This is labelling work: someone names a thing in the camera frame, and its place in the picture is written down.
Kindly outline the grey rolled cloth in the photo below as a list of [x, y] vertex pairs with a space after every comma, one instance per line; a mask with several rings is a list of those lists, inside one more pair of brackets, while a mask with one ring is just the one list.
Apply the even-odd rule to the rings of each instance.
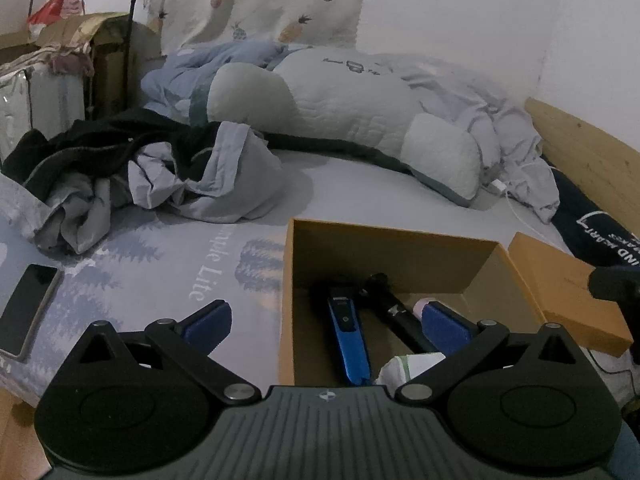
[[88, 252], [111, 229], [114, 208], [166, 208], [192, 220], [256, 219], [274, 206], [284, 183], [280, 160], [247, 125], [225, 122], [213, 145], [178, 162], [167, 142], [145, 145], [108, 177], [71, 172], [23, 211], [24, 230], [42, 250]]

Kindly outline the orange cardboard box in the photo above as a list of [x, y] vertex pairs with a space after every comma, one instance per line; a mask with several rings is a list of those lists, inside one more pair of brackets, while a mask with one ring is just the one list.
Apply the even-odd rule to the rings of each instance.
[[544, 315], [506, 250], [493, 240], [293, 219], [282, 282], [279, 380], [335, 386], [320, 325], [324, 298], [383, 273], [406, 307], [434, 297], [472, 322], [492, 318], [515, 333], [535, 333]]

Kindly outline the black smartphone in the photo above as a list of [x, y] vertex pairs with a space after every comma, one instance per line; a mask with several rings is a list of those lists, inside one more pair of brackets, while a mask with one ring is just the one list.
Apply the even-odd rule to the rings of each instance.
[[31, 264], [12, 292], [1, 315], [1, 353], [24, 360], [36, 328], [48, 306], [62, 271], [53, 266]]

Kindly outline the black printed cloth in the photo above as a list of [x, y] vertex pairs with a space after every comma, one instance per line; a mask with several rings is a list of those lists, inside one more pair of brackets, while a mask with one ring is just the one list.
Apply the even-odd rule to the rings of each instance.
[[639, 237], [582, 192], [564, 172], [550, 167], [558, 201], [550, 217], [570, 253], [595, 268], [639, 267]]

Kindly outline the wooden bed frame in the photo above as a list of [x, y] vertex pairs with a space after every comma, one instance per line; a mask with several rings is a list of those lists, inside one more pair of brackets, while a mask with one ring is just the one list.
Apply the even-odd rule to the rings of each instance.
[[544, 156], [552, 165], [628, 231], [638, 233], [639, 153], [589, 122], [545, 102], [529, 99], [525, 109], [544, 139]]

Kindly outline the grey crumpled blanket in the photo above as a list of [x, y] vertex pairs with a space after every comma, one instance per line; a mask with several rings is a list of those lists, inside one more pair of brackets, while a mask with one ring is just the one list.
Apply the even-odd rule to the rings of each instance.
[[424, 112], [466, 132], [482, 155], [482, 182], [499, 180], [544, 223], [560, 206], [552, 170], [541, 158], [533, 119], [502, 87], [484, 75], [439, 58], [377, 54], [381, 65], [408, 84]]

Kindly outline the black clothes rack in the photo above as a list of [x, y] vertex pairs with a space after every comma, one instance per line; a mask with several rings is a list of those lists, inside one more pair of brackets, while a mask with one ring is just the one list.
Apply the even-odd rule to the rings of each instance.
[[[32, 14], [32, 10], [34, 10], [34, 1], [29, 0], [28, 4], [28, 12], [27, 14]], [[129, 72], [130, 72], [130, 61], [131, 61], [131, 39], [132, 39], [132, 31], [134, 30], [134, 8], [136, 7], [138, 0], [130, 0], [129, 3], [129, 11], [127, 13], [127, 21], [126, 21], [126, 32], [124, 36], [124, 59], [122, 60], [122, 79], [120, 80], [120, 92], [119, 97], [115, 100], [115, 104], [113, 105], [113, 110], [115, 112], [121, 112], [122, 110], [126, 110], [127, 107], [130, 107], [131, 104], [131, 96], [129, 92]]]

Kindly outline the right gripper device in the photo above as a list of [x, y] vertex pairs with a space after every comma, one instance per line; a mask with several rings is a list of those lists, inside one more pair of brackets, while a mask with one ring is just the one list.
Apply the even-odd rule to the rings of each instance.
[[588, 278], [593, 298], [622, 302], [639, 298], [638, 266], [595, 268]]

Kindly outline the printed grey bed sheet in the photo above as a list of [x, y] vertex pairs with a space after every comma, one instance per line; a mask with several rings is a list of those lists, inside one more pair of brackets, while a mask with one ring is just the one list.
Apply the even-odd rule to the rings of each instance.
[[261, 389], [278, 380], [286, 226], [213, 224], [130, 206], [112, 214], [107, 237], [85, 255], [48, 255], [1, 223], [1, 298], [26, 266], [55, 266], [62, 280], [23, 359], [2, 356], [1, 385], [36, 404], [87, 326], [142, 330], [177, 321], [215, 299], [232, 307], [232, 332], [213, 358]]

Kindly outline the orange box lid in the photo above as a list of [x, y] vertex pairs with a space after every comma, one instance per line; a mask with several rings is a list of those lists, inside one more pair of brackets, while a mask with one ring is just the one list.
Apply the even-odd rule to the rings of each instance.
[[544, 318], [563, 325], [582, 347], [619, 358], [634, 342], [620, 308], [593, 298], [593, 266], [518, 232], [509, 255], [532, 291]]

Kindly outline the light green U-shaped pillow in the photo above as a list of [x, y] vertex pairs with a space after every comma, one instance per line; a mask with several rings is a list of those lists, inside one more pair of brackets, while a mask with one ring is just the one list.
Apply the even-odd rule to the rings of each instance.
[[266, 66], [231, 61], [198, 81], [189, 119], [247, 124], [281, 150], [361, 157], [412, 174], [463, 207], [480, 188], [474, 138], [427, 113], [372, 54], [314, 47], [285, 50]]

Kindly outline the blue electric trimmer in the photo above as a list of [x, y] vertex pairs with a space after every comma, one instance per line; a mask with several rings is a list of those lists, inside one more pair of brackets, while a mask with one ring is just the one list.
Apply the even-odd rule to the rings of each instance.
[[363, 331], [352, 298], [334, 296], [329, 300], [331, 326], [335, 336], [337, 365], [351, 386], [368, 386], [372, 370]]

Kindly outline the pineapple print curtain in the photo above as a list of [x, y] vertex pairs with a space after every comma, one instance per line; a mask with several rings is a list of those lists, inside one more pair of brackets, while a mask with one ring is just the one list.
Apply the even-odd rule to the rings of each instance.
[[163, 53], [190, 44], [273, 40], [352, 47], [363, 0], [149, 0]]

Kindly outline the black stick device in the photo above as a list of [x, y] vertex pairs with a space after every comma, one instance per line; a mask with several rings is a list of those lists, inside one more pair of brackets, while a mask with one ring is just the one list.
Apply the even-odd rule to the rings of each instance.
[[422, 332], [421, 322], [393, 294], [384, 273], [373, 274], [361, 282], [363, 307], [371, 311], [411, 352], [436, 352]]

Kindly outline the blue crumpled quilt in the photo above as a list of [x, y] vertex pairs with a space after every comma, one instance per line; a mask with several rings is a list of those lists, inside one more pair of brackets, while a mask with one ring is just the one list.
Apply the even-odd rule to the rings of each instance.
[[274, 70], [291, 53], [309, 48], [309, 44], [281, 44], [271, 40], [208, 42], [182, 48], [171, 52], [162, 67], [142, 78], [143, 107], [175, 122], [204, 125], [209, 88], [222, 66], [247, 63]]

